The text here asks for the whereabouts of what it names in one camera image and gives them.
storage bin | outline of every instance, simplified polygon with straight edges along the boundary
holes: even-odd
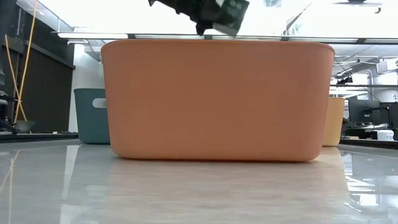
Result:
[[[309,161],[320,153],[328,45],[120,40],[101,51],[111,147],[121,157]]]
[[[341,127],[343,125],[344,98],[330,97],[326,112],[324,146],[337,146],[340,142]]]
[[[106,105],[95,106],[105,99],[104,89],[77,88],[75,92],[79,139],[85,144],[110,144]]]

black cable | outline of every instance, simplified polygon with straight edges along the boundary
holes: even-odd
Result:
[[[347,72],[347,69],[345,69],[345,68],[339,63],[339,61],[336,60],[336,58],[333,58],[333,59],[335,59],[335,62],[337,62],[337,64],[340,65],[340,67],[343,69],[343,71],[340,72],[340,73],[337,73],[336,75],[333,75],[332,78],[336,77],[337,75],[339,75],[339,74],[341,74],[341,73],[346,73],[346,72]],[[378,101],[379,103],[382,103],[382,101],[381,101],[379,98],[375,97],[368,89],[366,89],[365,87],[362,87],[362,88],[363,88],[366,92],[368,92],[373,98],[377,99],[377,101]]]

glossy table surface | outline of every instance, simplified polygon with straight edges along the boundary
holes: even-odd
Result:
[[[79,141],[0,144],[0,223],[398,223],[398,151],[307,163],[134,161]]]

teal storage bin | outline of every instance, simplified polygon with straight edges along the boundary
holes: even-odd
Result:
[[[105,89],[77,88],[74,92],[80,141],[85,144],[110,144]]]

